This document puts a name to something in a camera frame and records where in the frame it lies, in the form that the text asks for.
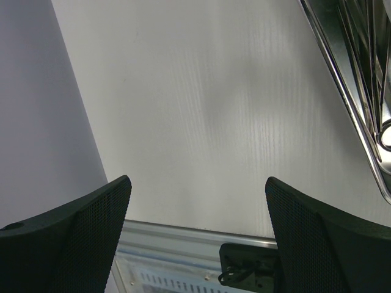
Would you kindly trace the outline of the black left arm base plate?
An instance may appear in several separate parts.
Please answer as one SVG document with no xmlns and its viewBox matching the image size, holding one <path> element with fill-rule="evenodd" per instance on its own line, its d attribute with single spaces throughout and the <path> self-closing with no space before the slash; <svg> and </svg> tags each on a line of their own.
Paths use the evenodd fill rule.
<svg viewBox="0 0 391 293">
<path fill-rule="evenodd" d="M 277 261 L 276 249 L 242 244 L 224 243 L 219 249 L 223 286 L 249 292 L 275 292 Z"/>
</svg>

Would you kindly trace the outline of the stainless steel tray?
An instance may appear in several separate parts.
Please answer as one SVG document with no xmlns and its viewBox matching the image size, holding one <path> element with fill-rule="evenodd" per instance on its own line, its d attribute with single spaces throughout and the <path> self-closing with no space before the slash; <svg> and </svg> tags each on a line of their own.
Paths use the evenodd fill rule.
<svg viewBox="0 0 391 293">
<path fill-rule="evenodd" d="M 378 135 L 372 135 L 364 121 L 338 12 L 338 2 L 303 0 L 300 5 L 358 133 L 381 194 L 385 201 L 389 202 L 390 151 L 380 146 Z"/>
</svg>

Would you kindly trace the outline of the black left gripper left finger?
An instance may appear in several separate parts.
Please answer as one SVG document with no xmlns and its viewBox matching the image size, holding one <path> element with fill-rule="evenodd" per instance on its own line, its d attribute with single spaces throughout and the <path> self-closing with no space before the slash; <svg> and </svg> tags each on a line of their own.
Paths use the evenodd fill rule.
<svg viewBox="0 0 391 293">
<path fill-rule="evenodd" d="M 1 292 L 104 292 L 131 189 L 123 175 L 1 228 Z"/>
</svg>

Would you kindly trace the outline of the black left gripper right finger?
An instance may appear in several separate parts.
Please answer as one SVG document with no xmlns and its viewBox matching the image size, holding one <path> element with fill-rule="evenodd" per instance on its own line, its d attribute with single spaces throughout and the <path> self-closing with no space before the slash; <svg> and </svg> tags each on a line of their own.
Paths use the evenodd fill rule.
<svg viewBox="0 0 391 293">
<path fill-rule="evenodd" d="M 316 200 L 281 180 L 265 184 L 288 292 L 390 292 L 390 228 Z"/>
</svg>

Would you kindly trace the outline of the steel surgical scissors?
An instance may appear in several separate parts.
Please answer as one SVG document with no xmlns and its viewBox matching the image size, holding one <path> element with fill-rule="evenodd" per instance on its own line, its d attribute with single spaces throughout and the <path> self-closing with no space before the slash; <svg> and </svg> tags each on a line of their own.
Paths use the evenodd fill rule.
<svg viewBox="0 0 391 293">
<path fill-rule="evenodd" d="M 383 149 L 390 151 L 390 91 L 386 90 L 382 102 L 381 130 L 378 134 L 378 142 Z"/>
</svg>

